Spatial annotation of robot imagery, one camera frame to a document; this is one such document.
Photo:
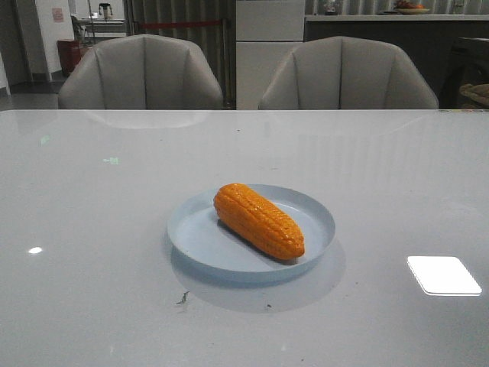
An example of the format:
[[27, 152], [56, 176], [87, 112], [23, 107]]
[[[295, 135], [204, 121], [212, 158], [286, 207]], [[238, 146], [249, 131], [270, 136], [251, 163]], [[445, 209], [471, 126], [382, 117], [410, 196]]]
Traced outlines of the beige cushion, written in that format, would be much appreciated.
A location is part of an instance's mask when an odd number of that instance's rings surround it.
[[461, 96], [465, 97], [462, 103], [464, 109], [488, 109], [489, 84], [472, 85], [467, 83], [459, 88]]

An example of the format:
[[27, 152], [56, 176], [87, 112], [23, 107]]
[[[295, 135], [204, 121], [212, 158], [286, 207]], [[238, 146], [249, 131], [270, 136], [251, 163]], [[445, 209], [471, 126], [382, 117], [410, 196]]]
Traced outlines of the red trash bin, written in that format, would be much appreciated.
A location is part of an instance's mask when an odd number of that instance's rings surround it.
[[78, 40], [58, 40], [57, 49], [62, 74], [69, 76], [81, 60], [80, 44]]

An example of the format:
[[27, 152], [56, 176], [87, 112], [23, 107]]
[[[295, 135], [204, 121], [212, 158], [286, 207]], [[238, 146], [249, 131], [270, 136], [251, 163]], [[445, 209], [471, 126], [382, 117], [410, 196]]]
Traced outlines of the right grey upholstered chair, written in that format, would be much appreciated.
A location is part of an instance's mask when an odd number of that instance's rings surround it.
[[291, 49], [259, 109], [437, 109], [438, 99], [400, 47], [327, 37]]

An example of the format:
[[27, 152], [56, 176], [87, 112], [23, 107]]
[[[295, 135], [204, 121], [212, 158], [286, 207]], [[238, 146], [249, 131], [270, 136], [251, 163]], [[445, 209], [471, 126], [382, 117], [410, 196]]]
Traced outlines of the light blue round plate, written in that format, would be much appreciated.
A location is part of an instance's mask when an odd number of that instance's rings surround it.
[[190, 197], [173, 211], [167, 233], [191, 265], [216, 278], [264, 284], [287, 279], [316, 266], [335, 237], [335, 220], [319, 201], [290, 188], [252, 184], [251, 188], [291, 216], [305, 237], [305, 254], [289, 262], [265, 255], [218, 219], [217, 189]]

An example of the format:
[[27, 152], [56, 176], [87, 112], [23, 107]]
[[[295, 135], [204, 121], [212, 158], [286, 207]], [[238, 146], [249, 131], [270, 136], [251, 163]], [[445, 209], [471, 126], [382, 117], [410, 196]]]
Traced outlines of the background metal table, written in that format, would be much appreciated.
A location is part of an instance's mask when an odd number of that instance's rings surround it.
[[75, 39], [92, 44], [127, 35], [125, 3], [109, 1], [69, 1]]

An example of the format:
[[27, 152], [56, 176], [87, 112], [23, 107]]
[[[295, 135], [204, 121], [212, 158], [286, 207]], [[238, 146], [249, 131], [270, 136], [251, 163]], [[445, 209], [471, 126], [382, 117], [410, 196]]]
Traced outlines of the left grey upholstered chair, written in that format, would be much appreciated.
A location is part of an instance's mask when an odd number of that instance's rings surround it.
[[58, 94], [61, 109], [220, 109], [222, 90], [201, 48], [139, 34], [92, 47]]

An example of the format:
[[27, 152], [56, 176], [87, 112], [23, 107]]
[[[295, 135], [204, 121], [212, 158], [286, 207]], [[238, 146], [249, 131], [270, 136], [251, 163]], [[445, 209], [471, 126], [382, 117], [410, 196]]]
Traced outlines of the dark wooden chair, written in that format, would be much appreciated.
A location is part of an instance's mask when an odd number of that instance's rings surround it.
[[488, 83], [488, 39], [460, 37], [452, 45], [445, 81], [439, 94], [442, 109], [464, 109], [462, 85]]

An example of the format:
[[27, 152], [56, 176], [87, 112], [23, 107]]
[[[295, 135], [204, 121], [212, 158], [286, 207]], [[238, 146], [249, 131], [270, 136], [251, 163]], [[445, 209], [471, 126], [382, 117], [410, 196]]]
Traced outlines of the white cabinet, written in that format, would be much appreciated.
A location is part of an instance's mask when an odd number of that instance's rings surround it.
[[236, 2], [236, 108], [256, 109], [281, 58], [303, 42], [304, 1]]

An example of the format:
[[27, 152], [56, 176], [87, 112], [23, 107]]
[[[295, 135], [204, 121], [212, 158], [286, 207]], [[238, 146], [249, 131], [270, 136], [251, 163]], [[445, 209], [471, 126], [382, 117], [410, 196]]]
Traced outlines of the orange plastic corn cob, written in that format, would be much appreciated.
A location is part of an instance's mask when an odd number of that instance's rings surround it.
[[220, 220], [255, 248], [279, 260], [305, 253], [301, 228], [283, 210], [243, 183], [217, 191], [213, 204]]

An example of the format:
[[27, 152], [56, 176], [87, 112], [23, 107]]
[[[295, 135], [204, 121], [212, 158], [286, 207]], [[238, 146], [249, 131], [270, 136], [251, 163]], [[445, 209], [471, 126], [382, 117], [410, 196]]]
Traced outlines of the fruit bowl on counter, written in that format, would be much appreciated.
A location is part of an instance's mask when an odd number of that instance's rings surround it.
[[424, 5], [415, 4], [411, 1], [397, 0], [393, 4], [393, 9], [402, 15], [422, 15], [427, 14], [430, 9]]

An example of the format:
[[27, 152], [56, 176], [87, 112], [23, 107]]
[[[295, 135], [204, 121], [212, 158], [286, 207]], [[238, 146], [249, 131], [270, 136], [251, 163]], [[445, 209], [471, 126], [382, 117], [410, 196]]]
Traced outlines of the grey upholstered chair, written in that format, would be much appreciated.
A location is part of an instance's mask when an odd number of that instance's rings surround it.
[[327, 37], [291, 49], [259, 109], [437, 109], [438, 99], [400, 47]]
[[220, 109], [222, 90], [201, 48], [139, 34], [92, 47], [58, 94], [61, 109]]

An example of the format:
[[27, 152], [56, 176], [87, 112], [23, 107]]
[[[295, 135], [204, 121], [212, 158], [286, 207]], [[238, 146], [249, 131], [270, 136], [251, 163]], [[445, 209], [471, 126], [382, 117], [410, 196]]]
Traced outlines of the dark counter with white top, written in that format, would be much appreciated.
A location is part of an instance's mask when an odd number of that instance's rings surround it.
[[440, 94], [454, 41], [488, 37], [487, 15], [307, 15], [303, 40], [358, 37], [395, 44]]

